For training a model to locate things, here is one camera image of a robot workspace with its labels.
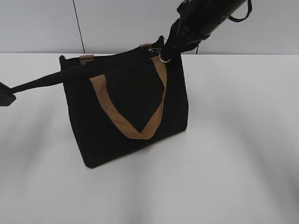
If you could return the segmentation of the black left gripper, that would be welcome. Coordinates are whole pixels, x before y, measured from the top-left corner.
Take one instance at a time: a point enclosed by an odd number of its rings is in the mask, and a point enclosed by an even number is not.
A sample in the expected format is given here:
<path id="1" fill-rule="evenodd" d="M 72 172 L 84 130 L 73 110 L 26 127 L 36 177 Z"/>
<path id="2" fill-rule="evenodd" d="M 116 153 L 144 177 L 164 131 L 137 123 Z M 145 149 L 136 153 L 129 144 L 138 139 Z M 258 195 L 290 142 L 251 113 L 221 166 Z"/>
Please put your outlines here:
<path id="1" fill-rule="evenodd" d="M 16 100 L 16 96 L 13 93 L 60 84 L 63 83 L 67 77 L 68 74 L 66 72 L 60 71 L 13 88 L 9 88 L 5 84 L 0 83 L 0 106 L 10 106 Z"/>

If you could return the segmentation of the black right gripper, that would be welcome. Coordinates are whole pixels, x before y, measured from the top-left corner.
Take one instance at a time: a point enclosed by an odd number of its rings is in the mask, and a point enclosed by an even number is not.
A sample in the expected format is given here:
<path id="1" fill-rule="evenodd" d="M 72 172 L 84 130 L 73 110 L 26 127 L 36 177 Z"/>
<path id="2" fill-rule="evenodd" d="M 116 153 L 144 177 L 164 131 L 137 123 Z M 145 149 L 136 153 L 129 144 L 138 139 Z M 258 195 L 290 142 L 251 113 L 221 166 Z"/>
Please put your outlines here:
<path id="1" fill-rule="evenodd" d="M 201 43 L 198 21 L 182 18 L 171 26 L 166 44 L 162 48 L 162 61 L 170 61 L 176 54 L 191 51 Z"/>

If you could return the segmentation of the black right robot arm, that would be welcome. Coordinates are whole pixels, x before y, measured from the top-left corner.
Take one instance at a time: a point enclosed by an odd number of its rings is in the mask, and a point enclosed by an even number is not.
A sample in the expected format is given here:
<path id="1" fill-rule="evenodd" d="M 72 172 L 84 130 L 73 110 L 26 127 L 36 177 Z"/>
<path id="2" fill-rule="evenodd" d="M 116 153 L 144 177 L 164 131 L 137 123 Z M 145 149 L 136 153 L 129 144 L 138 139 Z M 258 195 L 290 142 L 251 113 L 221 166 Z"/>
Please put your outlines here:
<path id="1" fill-rule="evenodd" d="M 232 14 L 244 3 L 248 11 L 237 19 Z M 252 12 L 251 0 L 185 0 L 177 8 L 179 18 L 172 24 L 166 44 L 159 53 L 160 60 L 169 62 L 175 54 L 198 49 L 199 44 L 225 20 L 242 22 Z"/>

